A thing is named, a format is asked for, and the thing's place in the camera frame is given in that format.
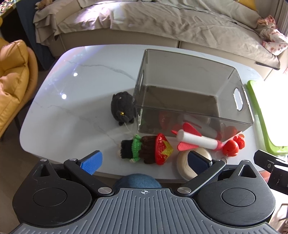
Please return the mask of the green plastic box lid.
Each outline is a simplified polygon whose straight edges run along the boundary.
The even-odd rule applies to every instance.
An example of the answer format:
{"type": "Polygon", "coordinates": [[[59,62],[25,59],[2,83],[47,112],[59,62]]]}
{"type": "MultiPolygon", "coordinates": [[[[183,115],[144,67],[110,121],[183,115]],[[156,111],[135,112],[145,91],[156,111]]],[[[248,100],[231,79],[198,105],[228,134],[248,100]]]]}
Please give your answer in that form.
{"type": "Polygon", "coordinates": [[[281,82],[247,82],[253,112],[258,116],[267,152],[287,154],[287,87],[281,82]]]}

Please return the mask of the smoky transparent storage bin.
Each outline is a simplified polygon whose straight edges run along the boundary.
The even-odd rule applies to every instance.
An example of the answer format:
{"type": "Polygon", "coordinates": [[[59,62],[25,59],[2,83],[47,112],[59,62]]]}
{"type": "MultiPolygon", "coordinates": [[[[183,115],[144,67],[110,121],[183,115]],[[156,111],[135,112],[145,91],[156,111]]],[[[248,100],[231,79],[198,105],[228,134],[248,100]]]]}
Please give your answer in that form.
{"type": "Polygon", "coordinates": [[[133,94],[138,134],[172,136],[186,122],[225,141],[254,123],[237,68],[207,58],[147,49],[133,94]]]}

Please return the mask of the crocheted doll red hat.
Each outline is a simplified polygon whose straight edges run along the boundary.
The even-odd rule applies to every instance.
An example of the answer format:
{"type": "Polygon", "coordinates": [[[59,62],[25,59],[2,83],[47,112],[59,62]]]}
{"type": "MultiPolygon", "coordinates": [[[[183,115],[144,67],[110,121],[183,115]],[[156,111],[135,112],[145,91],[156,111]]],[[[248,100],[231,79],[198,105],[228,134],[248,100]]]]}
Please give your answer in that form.
{"type": "Polygon", "coordinates": [[[120,158],[131,163],[142,160],[145,164],[163,165],[173,151],[173,147],[162,133],[153,136],[135,134],[132,139],[121,141],[118,154],[120,158]]]}

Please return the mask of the black knitted plush toy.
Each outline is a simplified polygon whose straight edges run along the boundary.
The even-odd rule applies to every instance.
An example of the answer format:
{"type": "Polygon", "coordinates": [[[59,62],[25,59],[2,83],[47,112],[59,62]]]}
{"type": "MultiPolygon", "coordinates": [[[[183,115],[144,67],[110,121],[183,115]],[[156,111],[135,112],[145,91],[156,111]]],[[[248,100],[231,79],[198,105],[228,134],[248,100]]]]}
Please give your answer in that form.
{"type": "Polygon", "coordinates": [[[132,95],[127,91],[116,93],[111,100],[111,113],[120,126],[134,123],[134,106],[132,95]]]}

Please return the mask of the round beige compact case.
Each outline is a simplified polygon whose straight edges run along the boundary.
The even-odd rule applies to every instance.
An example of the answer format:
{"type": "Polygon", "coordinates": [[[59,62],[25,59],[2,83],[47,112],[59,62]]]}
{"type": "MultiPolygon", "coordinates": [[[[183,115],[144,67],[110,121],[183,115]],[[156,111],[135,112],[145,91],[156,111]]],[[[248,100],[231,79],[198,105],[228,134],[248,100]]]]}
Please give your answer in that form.
{"type": "Polygon", "coordinates": [[[177,169],[183,179],[189,181],[212,166],[212,157],[204,148],[181,151],[177,156],[177,169]]]}

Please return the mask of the small red toy pumpkin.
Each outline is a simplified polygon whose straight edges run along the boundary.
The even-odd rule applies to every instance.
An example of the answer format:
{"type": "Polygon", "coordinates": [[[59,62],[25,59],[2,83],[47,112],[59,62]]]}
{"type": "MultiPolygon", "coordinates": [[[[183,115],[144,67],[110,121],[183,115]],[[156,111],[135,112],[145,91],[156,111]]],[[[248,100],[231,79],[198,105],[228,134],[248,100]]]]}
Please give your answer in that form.
{"type": "Polygon", "coordinates": [[[241,150],[245,147],[245,136],[243,134],[238,134],[233,137],[233,140],[238,144],[238,148],[241,150]]]}

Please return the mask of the white red foam rocket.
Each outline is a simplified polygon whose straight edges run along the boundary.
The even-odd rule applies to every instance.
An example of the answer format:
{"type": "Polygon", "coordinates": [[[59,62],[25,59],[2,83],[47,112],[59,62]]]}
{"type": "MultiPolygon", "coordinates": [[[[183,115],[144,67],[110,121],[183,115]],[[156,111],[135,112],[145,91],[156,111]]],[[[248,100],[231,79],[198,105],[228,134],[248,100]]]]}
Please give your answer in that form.
{"type": "Polygon", "coordinates": [[[171,130],[176,135],[178,151],[193,150],[195,148],[205,148],[214,151],[221,150],[223,143],[217,139],[208,138],[198,132],[190,123],[185,122],[182,129],[176,131],[171,130]]]}

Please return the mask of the beige covered sofa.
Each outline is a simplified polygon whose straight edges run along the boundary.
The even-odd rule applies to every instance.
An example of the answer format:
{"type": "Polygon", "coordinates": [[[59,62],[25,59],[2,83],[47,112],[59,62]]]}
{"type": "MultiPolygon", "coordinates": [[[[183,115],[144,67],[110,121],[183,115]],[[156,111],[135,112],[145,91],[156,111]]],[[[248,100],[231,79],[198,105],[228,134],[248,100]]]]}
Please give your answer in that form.
{"type": "Polygon", "coordinates": [[[287,71],[287,44],[264,36],[273,14],[257,1],[40,1],[36,42],[53,56],[80,46],[157,45],[230,59],[264,79],[287,71]]]}

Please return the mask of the yellow leather chair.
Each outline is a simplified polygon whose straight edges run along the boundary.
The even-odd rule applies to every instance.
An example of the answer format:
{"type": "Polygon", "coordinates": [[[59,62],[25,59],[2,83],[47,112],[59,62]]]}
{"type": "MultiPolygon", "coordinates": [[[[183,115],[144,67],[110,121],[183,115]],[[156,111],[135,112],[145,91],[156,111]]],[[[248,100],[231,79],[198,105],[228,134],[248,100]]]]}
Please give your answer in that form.
{"type": "Polygon", "coordinates": [[[1,39],[1,138],[28,104],[38,83],[38,63],[24,41],[1,39]]]}

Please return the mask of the red toy tomato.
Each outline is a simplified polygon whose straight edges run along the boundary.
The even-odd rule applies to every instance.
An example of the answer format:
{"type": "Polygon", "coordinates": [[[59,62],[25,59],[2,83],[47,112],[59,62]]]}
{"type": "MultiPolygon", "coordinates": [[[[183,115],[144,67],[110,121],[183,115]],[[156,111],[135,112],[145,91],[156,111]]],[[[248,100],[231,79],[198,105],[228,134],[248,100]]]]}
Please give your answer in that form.
{"type": "Polygon", "coordinates": [[[228,140],[222,148],[222,153],[227,157],[237,156],[239,152],[239,146],[236,141],[228,140]]]}

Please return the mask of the pink floral cloth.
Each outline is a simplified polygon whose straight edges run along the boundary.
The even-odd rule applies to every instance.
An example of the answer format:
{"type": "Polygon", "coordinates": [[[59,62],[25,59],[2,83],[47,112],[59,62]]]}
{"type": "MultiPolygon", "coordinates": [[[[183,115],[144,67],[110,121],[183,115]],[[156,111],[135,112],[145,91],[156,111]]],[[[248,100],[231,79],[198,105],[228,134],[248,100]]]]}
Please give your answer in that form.
{"type": "Polygon", "coordinates": [[[256,31],[263,40],[262,46],[274,56],[279,56],[287,49],[287,37],[278,30],[271,15],[257,21],[256,31]]]}

